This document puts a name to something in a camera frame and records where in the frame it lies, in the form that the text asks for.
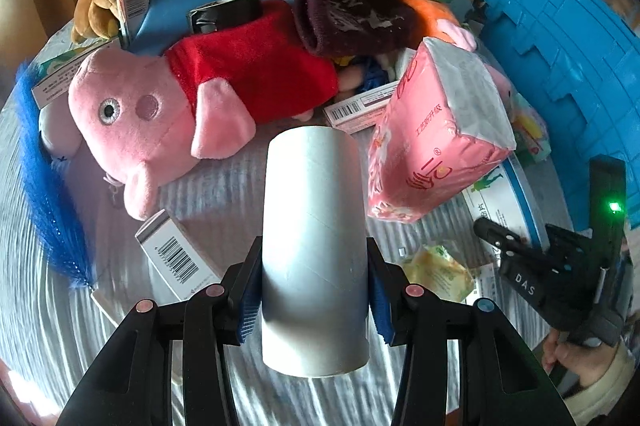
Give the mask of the person's right hand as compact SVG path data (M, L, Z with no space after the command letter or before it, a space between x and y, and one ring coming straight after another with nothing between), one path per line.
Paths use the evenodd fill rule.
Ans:
M618 346L601 344L597 347L584 347L571 342L561 342L560 332L552 328L542 342L541 365L549 373L559 363L568 372L578 376L580 386L587 388L606 373L611 366Z

